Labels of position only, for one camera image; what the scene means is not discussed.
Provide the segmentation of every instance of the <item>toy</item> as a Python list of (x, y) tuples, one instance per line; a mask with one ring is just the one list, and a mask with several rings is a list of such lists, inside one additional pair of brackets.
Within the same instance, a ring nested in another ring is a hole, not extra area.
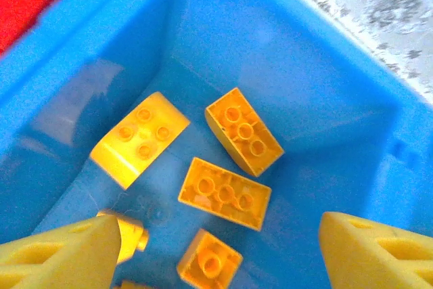
[(51, 0), (0, 0), (0, 55), (35, 23)]
[(271, 192), (265, 185), (195, 157), (182, 185), (179, 201), (260, 230)]
[(284, 153), (238, 88), (209, 105), (205, 117), (232, 159), (248, 174), (260, 176)]
[(324, 213), (319, 240), (333, 289), (433, 286), (433, 238), (343, 213)]
[(112, 215), (117, 218), (120, 228), (120, 237), (122, 238), (122, 245), (117, 259), (117, 264), (131, 259), (135, 250), (143, 252), (149, 240), (149, 233), (143, 228), (143, 223), (128, 218), (126, 216), (114, 213), (110, 210), (99, 211), (97, 216)]
[(143, 286), (141, 284), (135, 284), (134, 282), (130, 282), (130, 281), (126, 281), (123, 280), (122, 281), (122, 286), (117, 286), (114, 287), (113, 289), (152, 289), (148, 286)]
[(96, 217), (0, 245), (2, 289), (106, 289), (120, 249), (113, 216)]
[(201, 229), (177, 265), (177, 273), (195, 288), (225, 289), (241, 262), (241, 254)]
[(161, 93), (153, 93), (99, 141), (90, 157), (127, 189), (188, 124)]

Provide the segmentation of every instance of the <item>bin floor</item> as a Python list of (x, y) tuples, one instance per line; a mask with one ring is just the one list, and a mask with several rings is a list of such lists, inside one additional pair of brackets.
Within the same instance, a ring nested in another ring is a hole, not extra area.
[[(173, 59), (167, 61), (135, 105), (155, 91), (161, 91), (191, 120), (191, 125), (126, 192), (88, 160), (34, 233), (111, 208), (142, 220), (150, 233), (145, 251), (136, 252), (133, 259), (119, 265), (114, 282), (128, 279), (157, 288), (187, 287), (177, 275), (176, 264), (202, 227), (244, 256), (231, 288), (329, 286), (317, 240), (321, 214), (338, 210), (362, 215), (371, 188), (366, 182), (373, 179), (382, 155), (380, 145), (361, 141), (285, 154), (256, 179), (273, 190), (263, 229), (257, 232), (177, 201), (194, 156), (245, 175), (204, 119), (205, 107), (222, 93)], [(255, 108), (258, 113), (264, 110)], [(272, 121), (265, 122), (272, 130)]]

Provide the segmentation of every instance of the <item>yellow lego duplo brick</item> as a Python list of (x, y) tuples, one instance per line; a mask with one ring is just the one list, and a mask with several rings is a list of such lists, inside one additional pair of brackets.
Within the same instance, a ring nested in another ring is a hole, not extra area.
[(0, 245), (1, 289), (106, 289), (120, 249), (116, 218), (96, 217)]
[(284, 153), (238, 88), (209, 105), (205, 117), (232, 159), (248, 174), (260, 176)]
[(198, 289), (228, 288), (242, 255), (201, 229), (177, 265), (181, 279)]
[(271, 192), (265, 185), (195, 157), (183, 182), (179, 201), (260, 230)]
[(112, 215), (117, 218), (122, 245), (117, 264), (131, 259), (135, 250), (143, 252), (149, 240), (149, 233), (143, 228), (141, 221), (126, 217), (110, 210), (99, 211), (97, 216)]
[(319, 241), (333, 289), (433, 288), (433, 238), (324, 213)]
[(131, 281), (123, 280), (122, 286), (120, 286), (120, 287), (117, 286), (117, 287), (114, 287), (113, 289), (152, 289), (152, 288), (148, 287), (148, 286), (144, 286), (142, 284), (136, 284), (136, 283), (131, 282)]
[(188, 124), (161, 93), (153, 93), (99, 141), (90, 157), (127, 189)]

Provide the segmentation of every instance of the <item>curved yellow brick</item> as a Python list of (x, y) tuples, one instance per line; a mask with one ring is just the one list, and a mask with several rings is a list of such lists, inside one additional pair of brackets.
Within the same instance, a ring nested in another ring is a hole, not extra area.
[(161, 93), (153, 93), (97, 143), (90, 157), (127, 189), (188, 124)]

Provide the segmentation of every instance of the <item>blue plastic bin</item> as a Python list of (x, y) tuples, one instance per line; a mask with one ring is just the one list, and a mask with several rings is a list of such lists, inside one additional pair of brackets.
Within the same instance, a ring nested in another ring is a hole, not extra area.
[[(433, 236), (431, 108), (303, 0), (63, 0), (0, 81), (0, 243), (112, 208), (150, 232), (114, 283), (184, 288), (203, 227), (244, 256), (232, 288), (329, 288), (324, 211)], [(236, 86), (286, 151), (261, 232), (177, 202), (194, 156), (243, 174), (204, 119)], [(191, 125), (123, 192), (88, 155), (155, 91)]]

